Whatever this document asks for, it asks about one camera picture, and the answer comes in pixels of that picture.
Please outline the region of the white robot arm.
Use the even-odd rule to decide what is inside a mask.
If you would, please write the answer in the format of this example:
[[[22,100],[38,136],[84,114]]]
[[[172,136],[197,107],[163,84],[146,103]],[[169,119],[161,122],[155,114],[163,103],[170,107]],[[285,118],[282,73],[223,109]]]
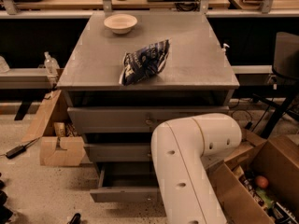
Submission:
[[[171,119],[155,128],[151,155],[169,224],[227,224],[206,170],[241,139],[238,123],[221,113]]]

